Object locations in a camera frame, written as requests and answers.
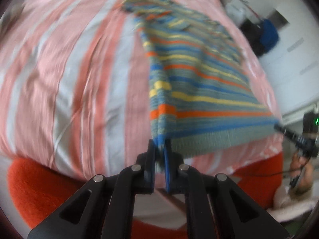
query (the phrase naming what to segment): multicolored striped fabric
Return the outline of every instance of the multicolored striped fabric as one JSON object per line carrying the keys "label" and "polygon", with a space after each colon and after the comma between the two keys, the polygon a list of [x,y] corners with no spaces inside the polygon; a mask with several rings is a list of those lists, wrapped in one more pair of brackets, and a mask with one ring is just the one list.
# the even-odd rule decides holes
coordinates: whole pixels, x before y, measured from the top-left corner
{"label": "multicolored striped fabric", "polygon": [[152,136],[185,157],[264,138],[278,120],[250,90],[226,29],[171,0],[126,0],[150,60]]}
{"label": "multicolored striped fabric", "polygon": [[[81,180],[135,163],[152,137],[150,62],[124,0],[27,0],[0,40],[0,154],[28,157]],[[267,77],[219,0],[174,0],[220,22],[241,48],[241,67],[260,103],[280,111]],[[185,159],[214,175],[272,157],[273,134]],[[180,151],[186,151],[187,145]],[[164,179],[159,174],[156,185]]]}

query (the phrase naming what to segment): knitted garment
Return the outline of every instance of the knitted garment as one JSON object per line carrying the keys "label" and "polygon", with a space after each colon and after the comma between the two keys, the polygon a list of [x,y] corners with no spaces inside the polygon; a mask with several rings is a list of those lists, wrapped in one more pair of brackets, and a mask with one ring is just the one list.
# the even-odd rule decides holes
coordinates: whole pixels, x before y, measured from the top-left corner
{"label": "knitted garment", "polygon": [[191,157],[274,133],[277,119],[254,97],[240,49],[222,25],[170,0],[125,0],[123,8],[134,13],[150,60],[151,129],[160,152],[165,139]]}

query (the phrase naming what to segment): black cable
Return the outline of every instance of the black cable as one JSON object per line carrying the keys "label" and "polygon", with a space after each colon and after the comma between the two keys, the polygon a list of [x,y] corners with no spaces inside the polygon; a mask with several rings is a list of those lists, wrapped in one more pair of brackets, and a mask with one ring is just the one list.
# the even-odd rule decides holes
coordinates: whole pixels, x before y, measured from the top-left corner
{"label": "black cable", "polygon": [[302,165],[300,168],[298,169],[293,169],[293,170],[289,170],[289,171],[282,171],[282,172],[276,172],[276,173],[272,173],[272,174],[267,174],[267,175],[250,175],[250,174],[239,174],[238,176],[243,176],[243,177],[271,177],[271,176],[276,176],[276,175],[280,175],[280,174],[284,174],[284,173],[291,173],[291,172],[295,172],[295,171],[301,171],[310,161],[311,157],[308,158],[308,160],[306,161],[306,163],[304,165]]}

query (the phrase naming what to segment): pink striped bedsheet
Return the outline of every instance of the pink striped bedsheet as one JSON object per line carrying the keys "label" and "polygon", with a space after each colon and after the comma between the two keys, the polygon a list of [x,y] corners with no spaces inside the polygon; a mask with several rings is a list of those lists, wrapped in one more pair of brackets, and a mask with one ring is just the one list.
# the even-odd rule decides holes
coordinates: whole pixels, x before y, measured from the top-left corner
{"label": "pink striped bedsheet", "polygon": [[[119,173],[146,151],[149,62],[123,0],[27,0],[0,41],[0,151],[88,180]],[[280,117],[271,86],[219,0],[175,0],[224,25],[242,48],[256,98]],[[186,163],[230,174],[279,153],[282,136]]]}

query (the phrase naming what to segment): silver bolt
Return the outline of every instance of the silver bolt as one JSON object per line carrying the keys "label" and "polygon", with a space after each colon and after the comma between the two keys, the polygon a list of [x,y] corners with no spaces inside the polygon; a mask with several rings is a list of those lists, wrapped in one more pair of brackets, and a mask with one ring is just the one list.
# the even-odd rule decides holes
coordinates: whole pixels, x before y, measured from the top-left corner
{"label": "silver bolt", "polygon": [[221,182],[224,182],[225,180],[227,180],[227,176],[223,173],[219,173],[217,174],[217,179]]}
{"label": "silver bolt", "polygon": [[188,164],[181,164],[179,166],[179,169],[182,170],[182,171],[187,171],[189,168],[189,165]]}
{"label": "silver bolt", "polygon": [[139,164],[134,164],[134,165],[132,165],[132,170],[134,171],[134,172],[137,172],[137,171],[139,171],[139,170],[141,170],[141,166],[139,165]]}
{"label": "silver bolt", "polygon": [[104,179],[104,177],[101,174],[95,175],[94,178],[93,178],[93,180],[95,182],[101,182],[101,181],[103,181],[103,179]]}

